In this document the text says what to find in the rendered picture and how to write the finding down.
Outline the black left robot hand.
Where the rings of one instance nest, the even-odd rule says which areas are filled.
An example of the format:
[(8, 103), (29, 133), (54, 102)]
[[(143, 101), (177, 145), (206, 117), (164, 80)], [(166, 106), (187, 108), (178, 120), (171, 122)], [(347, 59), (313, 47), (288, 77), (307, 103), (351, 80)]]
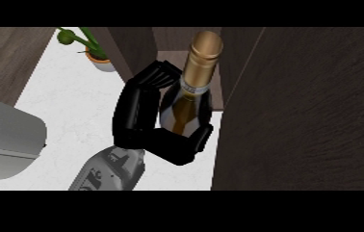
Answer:
[(181, 70), (153, 61), (127, 80), (113, 117), (113, 144), (144, 149), (177, 166), (195, 160), (212, 131), (208, 87), (189, 90)]

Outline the gold-capped wine bottle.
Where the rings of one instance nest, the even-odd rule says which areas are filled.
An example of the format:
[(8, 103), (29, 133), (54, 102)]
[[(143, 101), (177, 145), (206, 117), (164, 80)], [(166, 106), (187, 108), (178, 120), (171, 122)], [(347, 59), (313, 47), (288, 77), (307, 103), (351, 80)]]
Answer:
[(211, 118), (209, 81), (221, 49), (223, 41), (215, 33), (195, 34), (180, 78), (164, 93), (159, 125), (184, 137)]

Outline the dark wooden cabinet door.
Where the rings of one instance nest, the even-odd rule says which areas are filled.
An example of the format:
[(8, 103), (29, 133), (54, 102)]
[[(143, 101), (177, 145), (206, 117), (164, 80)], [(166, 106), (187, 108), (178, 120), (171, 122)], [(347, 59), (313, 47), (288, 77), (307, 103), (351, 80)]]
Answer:
[(364, 27), (235, 30), (211, 188), (364, 191)]
[(0, 27), (0, 102), (14, 106), (54, 27)]

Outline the potted green plant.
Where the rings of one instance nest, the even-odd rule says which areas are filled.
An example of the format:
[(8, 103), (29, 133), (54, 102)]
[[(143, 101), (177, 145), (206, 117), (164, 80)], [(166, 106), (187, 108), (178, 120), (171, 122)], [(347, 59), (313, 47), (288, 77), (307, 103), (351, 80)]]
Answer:
[(79, 27), (79, 30), (85, 36), (85, 38), (79, 38), (75, 33), (61, 27), (57, 27), (55, 40), (61, 45), (69, 45), (73, 42), (81, 43), (85, 46), (85, 50), (82, 53), (85, 54), (91, 64), (95, 69), (103, 72), (113, 72), (115, 67), (112, 66), (110, 60), (106, 57), (106, 54), (101, 50), (101, 47), (92, 37), (91, 31), (87, 27)]

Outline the pale grey rounded appliance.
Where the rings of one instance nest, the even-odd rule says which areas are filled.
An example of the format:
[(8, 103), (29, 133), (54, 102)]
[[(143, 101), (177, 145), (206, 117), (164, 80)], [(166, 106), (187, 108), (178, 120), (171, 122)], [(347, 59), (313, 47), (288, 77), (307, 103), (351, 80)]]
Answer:
[(45, 147), (45, 139), (44, 121), (0, 102), (0, 180), (29, 167)]

